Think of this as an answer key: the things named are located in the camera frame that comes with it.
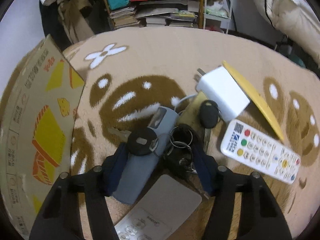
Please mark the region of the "white air conditioner remote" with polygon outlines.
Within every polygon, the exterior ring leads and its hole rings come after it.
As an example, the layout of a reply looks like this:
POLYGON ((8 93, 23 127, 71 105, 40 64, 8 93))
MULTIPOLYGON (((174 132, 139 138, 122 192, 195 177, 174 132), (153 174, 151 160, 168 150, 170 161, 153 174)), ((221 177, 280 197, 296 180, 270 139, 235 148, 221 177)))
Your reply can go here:
POLYGON ((115 225, 119 239, 167 239, 196 210, 200 194, 164 174, 115 225))

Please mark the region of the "black hanging coat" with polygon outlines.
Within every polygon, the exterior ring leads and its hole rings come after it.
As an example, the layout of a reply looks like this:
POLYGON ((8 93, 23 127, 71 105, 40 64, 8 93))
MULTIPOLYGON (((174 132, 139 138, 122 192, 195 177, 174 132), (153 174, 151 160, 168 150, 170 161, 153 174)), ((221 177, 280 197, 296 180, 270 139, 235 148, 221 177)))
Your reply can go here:
POLYGON ((71 42, 66 35, 62 23, 59 21, 58 5, 52 3, 46 6, 39 2, 39 7, 44 35, 50 34, 59 49, 64 51, 71 45, 71 42))

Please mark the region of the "gold card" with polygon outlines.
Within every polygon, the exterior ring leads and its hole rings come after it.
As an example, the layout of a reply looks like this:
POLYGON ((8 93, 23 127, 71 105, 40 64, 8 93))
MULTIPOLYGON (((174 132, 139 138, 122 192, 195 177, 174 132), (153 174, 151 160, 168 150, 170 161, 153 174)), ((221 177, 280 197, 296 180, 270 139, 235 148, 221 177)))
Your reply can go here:
POLYGON ((205 94, 200 91, 177 119, 176 125, 187 125, 192 128, 198 137, 202 138, 204 136, 205 129, 200 124, 199 110, 201 104, 207 99, 208 98, 205 94))

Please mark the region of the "black key bunch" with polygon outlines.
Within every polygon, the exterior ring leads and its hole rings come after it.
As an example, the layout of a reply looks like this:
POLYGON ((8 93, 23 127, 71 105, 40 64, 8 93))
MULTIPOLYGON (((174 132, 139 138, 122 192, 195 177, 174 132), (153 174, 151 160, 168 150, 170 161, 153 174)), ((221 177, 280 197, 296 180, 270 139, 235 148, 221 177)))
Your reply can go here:
MULTIPOLYGON (((125 144, 127 144, 127 139, 131 133, 130 131, 120 131, 116 128, 109 128, 108 131, 120 137, 125 144)), ((174 127, 170 133, 169 143, 160 158, 160 160, 164 160, 165 168, 182 180, 188 180, 189 174, 197 174, 194 155, 191 152, 191 145, 195 142, 196 136, 197 134, 187 125, 174 127)))

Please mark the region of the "cardboard box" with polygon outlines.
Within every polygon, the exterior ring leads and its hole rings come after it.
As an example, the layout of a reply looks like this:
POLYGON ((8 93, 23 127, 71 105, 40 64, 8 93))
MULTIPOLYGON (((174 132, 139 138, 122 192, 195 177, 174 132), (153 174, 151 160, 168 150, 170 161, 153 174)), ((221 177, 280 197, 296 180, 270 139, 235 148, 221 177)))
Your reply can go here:
POLYGON ((28 239, 52 185, 70 168, 84 80, 51 36, 17 65, 1 100, 1 197, 9 221, 28 239))

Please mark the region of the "stack of books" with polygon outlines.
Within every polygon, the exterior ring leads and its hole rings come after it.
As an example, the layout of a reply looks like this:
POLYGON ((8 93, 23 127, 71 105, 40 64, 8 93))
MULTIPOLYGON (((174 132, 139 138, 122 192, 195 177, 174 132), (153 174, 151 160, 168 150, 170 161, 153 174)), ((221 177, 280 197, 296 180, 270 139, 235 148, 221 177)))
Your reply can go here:
POLYGON ((116 29, 125 27, 198 27, 199 2, 190 0, 162 0, 133 4, 112 12, 116 29))

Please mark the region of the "white TV remote coloured buttons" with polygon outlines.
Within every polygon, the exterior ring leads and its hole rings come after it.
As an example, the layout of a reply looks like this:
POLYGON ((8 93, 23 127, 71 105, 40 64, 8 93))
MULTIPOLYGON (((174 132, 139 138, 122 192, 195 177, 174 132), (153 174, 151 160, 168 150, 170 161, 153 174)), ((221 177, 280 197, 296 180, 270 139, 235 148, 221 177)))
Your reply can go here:
POLYGON ((234 119, 225 132, 220 151, 260 173, 293 184, 297 178, 301 158, 288 147, 234 119))

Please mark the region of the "yellow flat book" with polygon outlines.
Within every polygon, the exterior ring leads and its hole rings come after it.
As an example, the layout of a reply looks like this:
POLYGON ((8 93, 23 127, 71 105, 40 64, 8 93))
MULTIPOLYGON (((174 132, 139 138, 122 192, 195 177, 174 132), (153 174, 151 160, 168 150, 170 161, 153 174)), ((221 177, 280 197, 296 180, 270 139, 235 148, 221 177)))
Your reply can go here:
POLYGON ((240 88, 244 91, 244 93, 257 106, 259 111, 262 113, 269 125, 274 130, 279 140, 281 142, 284 142, 285 137, 282 132, 281 126, 265 99, 260 95, 256 88, 230 64, 228 64, 226 61, 223 61, 222 65, 240 86, 240 88))

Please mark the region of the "light blue cylindrical case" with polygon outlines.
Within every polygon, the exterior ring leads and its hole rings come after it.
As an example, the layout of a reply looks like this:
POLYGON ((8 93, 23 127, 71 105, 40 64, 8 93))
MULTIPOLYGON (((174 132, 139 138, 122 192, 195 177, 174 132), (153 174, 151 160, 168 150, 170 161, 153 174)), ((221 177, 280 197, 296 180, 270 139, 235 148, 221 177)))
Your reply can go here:
POLYGON ((113 197, 133 204, 157 166, 175 127, 178 114, 159 107, 147 127, 131 132, 127 139, 129 157, 113 197))

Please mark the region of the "beige tote bag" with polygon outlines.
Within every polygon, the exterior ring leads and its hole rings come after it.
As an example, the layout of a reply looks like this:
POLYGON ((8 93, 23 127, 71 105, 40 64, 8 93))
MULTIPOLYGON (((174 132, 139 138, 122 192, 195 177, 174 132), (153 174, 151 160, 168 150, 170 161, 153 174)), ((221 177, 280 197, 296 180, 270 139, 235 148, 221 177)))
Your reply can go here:
POLYGON ((84 41, 94 35, 83 16, 90 15, 93 7, 89 0, 61 0, 58 6, 60 22, 71 44, 84 41))

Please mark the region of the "cream office chair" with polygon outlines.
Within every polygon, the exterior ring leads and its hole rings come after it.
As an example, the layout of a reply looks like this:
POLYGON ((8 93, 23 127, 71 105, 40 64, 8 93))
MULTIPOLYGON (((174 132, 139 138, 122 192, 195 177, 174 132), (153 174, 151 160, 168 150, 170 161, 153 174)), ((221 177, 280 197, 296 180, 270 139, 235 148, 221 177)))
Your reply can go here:
POLYGON ((319 64, 319 20, 306 0, 253 0, 272 27, 291 38, 319 64))

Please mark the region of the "white power adapter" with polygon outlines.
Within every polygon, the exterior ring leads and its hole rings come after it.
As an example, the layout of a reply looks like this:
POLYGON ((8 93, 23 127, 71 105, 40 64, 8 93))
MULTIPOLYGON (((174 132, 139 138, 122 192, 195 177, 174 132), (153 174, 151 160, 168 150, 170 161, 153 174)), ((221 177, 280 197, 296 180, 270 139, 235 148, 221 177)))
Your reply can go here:
POLYGON ((215 101, 224 122, 237 118, 250 100, 223 66, 204 74, 196 85, 209 100, 215 101))

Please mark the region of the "black single car key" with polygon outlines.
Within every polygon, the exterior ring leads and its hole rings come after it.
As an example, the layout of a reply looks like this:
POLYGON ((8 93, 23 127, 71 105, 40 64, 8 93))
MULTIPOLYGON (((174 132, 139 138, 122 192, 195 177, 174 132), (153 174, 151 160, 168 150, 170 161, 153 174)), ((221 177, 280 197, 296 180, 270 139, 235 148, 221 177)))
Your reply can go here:
POLYGON ((204 128, 203 148, 207 152, 211 130, 217 126, 220 121, 220 110, 213 100, 204 100, 199 109, 200 125, 204 128))

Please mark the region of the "white utility cart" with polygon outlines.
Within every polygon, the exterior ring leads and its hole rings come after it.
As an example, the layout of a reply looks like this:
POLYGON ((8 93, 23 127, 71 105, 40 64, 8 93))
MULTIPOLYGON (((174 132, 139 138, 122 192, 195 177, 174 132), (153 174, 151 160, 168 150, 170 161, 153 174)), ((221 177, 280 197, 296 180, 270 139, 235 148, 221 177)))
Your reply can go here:
POLYGON ((233 20, 233 2, 234 0, 203 0, 203 29, 227 34, 233 20))

